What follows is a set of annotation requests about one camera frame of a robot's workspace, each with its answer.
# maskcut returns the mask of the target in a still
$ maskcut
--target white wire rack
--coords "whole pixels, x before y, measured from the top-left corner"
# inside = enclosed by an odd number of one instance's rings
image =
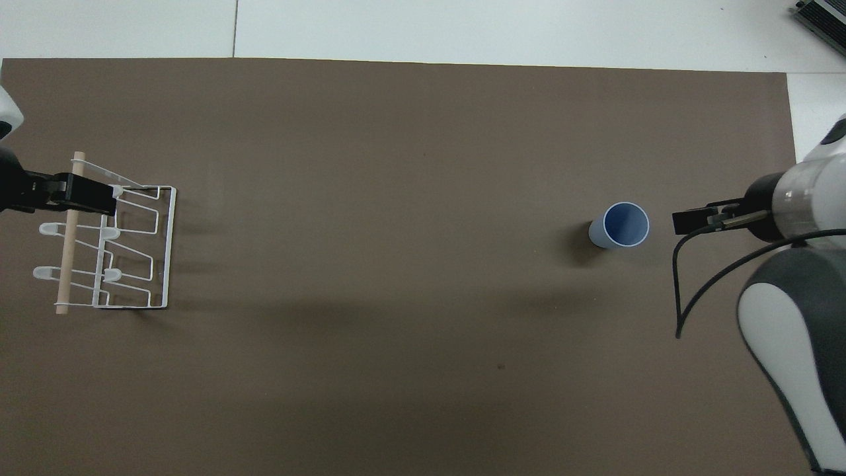
[[[84,155],[74,158],[74,173],[81,174],[82,169],[97,172],[98,174],[116,182],[112,184],[113,196],[117,201],[117,212],[113,217],[100,215],[100,224],[76,224],[76,217],[68,219],[73,223],[73,230],[67,223],[50,222],[41,224],[39,232],[42,235],[60,236],[65,239],[63,253],[68,254],[70,249],[70,266],[65,266],[63,256],[63,267],[39,266],[33,269],[32,275],[39,280],[59,281],[59,298],[55,303],[57,313],[60,308],[67,309],[67,306],[86,306],[102,309],[161,309],[168,306],[168,287],[170,284],[170,261],[173,245],[173,220],[176,209],[176,188],[170,185],[142,185],[122,175],[115,174],[111,170],[104,169],[99,165],[86,162]],[[144,224],[151,226],[133,226],[125,218],[127,216],[141,216]],[[77,230],[83,235],[93,238],[97,236],[96,242],[89,239],[80,239]],[[133,244],[127,244],[126,240],[134,237]],[[156,250],[155,253],[149,249],[141,251],[134,243],[138,239],[148,239],[155,242],[157,246],[148,246]],[[93,250],[96,257],[89,269],[76,268],[73,265],[73,247],[81,245],[84,248]],[[117,266],[118,260],[123,257],[131,257],[142,266],[133,268],[133,273],[124,272]],[[68,289],[63,293],[63,281],[67,282]],[[90,292],[91,299],[85,302],[71,302],[69,289],[73,287],[79,291]],[[128,296],[126,302],[117,302],[116,296]]]

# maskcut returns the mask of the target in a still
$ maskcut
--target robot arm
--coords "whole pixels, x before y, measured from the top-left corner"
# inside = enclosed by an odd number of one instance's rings
[[[24,122],[24,115],[12,97],[0,86],[0,141]]]
[[[805,238],[755,271],[738,302],[740,332],[769,379],[817,474],[846,475],[846,115],[805,160],[756,180],[743,198],[673,214],[676,233],[747,228],[774,244],[709,280],[697,296],[767,248]],[[827,235],[810,238],[808,235]],[[678,281],[676,281],[677,310]]]
[[[744,287],[738,323],[811,468],[846,473],[846,250],[793,248]]]
[[[24,122],[12,97],[0,87],[0,141]],[[24,170],[14,153],[0,147],[0,212],[5,209],[114,215],[117,203],[111,186],[76,174],[40,174]]]

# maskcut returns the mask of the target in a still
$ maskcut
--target wooden rod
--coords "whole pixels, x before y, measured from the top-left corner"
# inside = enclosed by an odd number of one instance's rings
[[[85,161],[85,152],[74,152],[74,159]],[[85,164],[82,162],[74,162],[71,168],[71,173],[74,175],[82,175],[85,172]],[[76,225],[80,221],[80,212],[77,210],[68,210],[68,217],[64,227],[64,245],[62,247],[62,267],[58,275],[58,297],[56,302],[69,302],[70,300],[70,280],[74,273],[74,250],[76,249]],[[59,304],[56,306],[56,314],[67,314],[67,304]]]

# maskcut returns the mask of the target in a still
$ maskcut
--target cup rim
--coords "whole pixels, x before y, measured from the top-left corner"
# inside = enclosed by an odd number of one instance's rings
[[[611,209],[616,207],[617,205],[631,205],[631,206],[637,208],[640,211],[640,213],[643,214],[643,218],[646,220],[646,231],[644,231],[643,236],[641,236],[641,238],[639,240],[637,240],[637,242],[632,243],[631,245],[626,245],[626,244],[620,243],[617,240],[614,240],[611,237],[611,235],[608,233],[608,228],[605,225],[605,219],[608,216],[608,212],[610,212]],[[634,203],[634,202],[617,202],[617,203],[614,203],[613,205],[611,205],[610,207],[608,207],[605,210],[605,213],[602,214],[602,231],[605,232],[605,236],[608,237],[608,240],[611,240],[611,242],[614,243],[617,246],[621,246],[623,248],[631,248],[632,246],[638,246],[640,243],[643,243],[644,240],[646,240],[647,236],[649,236],[649,230],[650,230],[649,215],[647,215],[646,210],[644,210],[643,207],[641,207],[637,203]]]

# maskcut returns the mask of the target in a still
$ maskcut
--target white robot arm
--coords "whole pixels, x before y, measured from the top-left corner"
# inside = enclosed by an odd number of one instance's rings
[[[12,97],[0,86],[0,141],[24,122],[24,115]]]
[[[846,114],[805,160],[756,180],[743,198],[673,214],[677,330],[696,300],[743,263],[781,245],[742,290],[738,322],[816,474],[846,475]],[[771,245],[711,278],[681,311],[677,256],[694,236],[747,228]]]

